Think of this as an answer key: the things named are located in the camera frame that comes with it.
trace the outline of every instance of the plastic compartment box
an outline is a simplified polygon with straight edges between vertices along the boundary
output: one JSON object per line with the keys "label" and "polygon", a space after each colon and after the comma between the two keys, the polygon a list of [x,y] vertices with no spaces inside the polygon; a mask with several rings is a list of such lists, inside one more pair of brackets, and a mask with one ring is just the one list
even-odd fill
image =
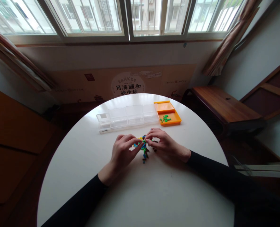
{"label": "plastic compartment box", "polygon": [[99,121],[99,131],[111,129],[111,118],[108,113],[97,114],[96,117]]}
{"label": "plastic compartment box", "polygon": [[142,105],[127,106],[127,125],[136,126],[144,124]]}
{"label": "plastic compartment box", "polygon": [[144,123],[159,121],[159,116],[156,111],[156,108],[157,108],[157,104],[143,105]]}
{"label": "plastic compartment box", "polygon": [[[181,118],[176,112],[175,108],[172,106],[170,101],[163,101],[163,102],[154,102],[158,104],[157,112],[159,115],[159,122],[161,125],[171,125],[171,124],[180,124]],[[163,116],[168,115],[168,119],[171,118],[168,122],[161,122],[160,119],[163,119]]]}
{"label": "plastic compartment box", "polygon": [[127,126],[127,114],[125,108],[109,109],[109,115],[111,117],[111,128],[123,128]]}

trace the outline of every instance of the clear plastic organizer box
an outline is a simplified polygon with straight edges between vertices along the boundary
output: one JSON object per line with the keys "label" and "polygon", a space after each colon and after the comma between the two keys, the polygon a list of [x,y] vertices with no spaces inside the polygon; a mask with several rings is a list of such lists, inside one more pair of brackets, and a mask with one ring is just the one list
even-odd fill
{"label": "clear plastic organizer box", "polygon": [[132,127],[144,123],[158,122],[156,104],[134,105],[109,109],[108,113],[97,114],[99,131]]}

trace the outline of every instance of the window pane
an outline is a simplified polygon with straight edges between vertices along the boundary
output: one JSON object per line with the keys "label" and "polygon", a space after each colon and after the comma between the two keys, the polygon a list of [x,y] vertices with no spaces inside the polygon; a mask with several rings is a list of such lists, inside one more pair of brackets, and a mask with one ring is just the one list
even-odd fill
{"label": "window pane", "polygon": [[163,15],[162,0],[131,0],[134,36],[181,34],[188,3],[189,0],[168,0]]}
{"label": "window pane", "polygon": [[189,32],[206,32],[215,14],[215,24],[209,31],[227,31],[238,12],[242,0],[197,0]]}
{"label": "window pane", "polygon": [[68,36],[122,34],[116,0],[50,0]]}
{"label": "window pane", "polygon": [[207,31],[218,2],[218,0],[197,0],[189,32]]}
{"label": "window pane", "polygon": [[242,2],[243,0],[226,0],[213,27],[213,31],[227,31]]}
{"label": "window pane", "polygon": [[188,3],[188,0],[169,0],[167,2],[165,33],[181,34]]}
{"label": "window pane", "polygon": [[2,34],[56,34],[37,0],[0,0]]}

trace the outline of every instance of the table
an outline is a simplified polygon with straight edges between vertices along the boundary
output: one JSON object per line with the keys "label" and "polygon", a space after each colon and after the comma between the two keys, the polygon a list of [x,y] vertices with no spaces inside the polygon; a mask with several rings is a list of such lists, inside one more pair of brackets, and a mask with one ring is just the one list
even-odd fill
{"label": "table", "polygon": [[197,99],[214,115],[222,125],[222,139],[233,131],[255,129],[251,136],[257,135],[266,127],[266,121],[257,112],[236,100],[217,86],[194,87],[189,89]]}
{"label": "table", "polygon": [[[96,114],[110,108],[170,100],[182,122],[158,123],[98,132]],[[109,100],[86,114],[65,136],[47,169],[40,192],[37,224],[41,226],[90,181],[110,160],[118,134],[143,136],[160,127],[178,143],[227,165],[223,150],[208,126],[183,104],[159,95],[131,94]],[[86,226],[229,226],[234,205],[177,160],[151,153],[143,164],[139,152],[111,185]]]}

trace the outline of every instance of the white oval table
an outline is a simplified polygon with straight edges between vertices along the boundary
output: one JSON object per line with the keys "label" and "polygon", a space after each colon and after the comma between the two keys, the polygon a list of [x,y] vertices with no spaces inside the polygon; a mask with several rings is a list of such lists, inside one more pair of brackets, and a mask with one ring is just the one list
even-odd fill
{"label": "white oval table", "polygon": [[[159,123],[98,132],[96,114],[129,105],[170,100],[180,125]],[[86,114],[65,136],[47,169],[40,192],[37,226],[90,181],[110,160],[118,134],[147,134],[160,127],[178,143],[224,165],[223,150],[208,126],[183,104],[164,96],[133,94],[109,100]],[[234,205],[183,163],[139,152],[111,185],[86,226],[221,226],[232,227]]]}

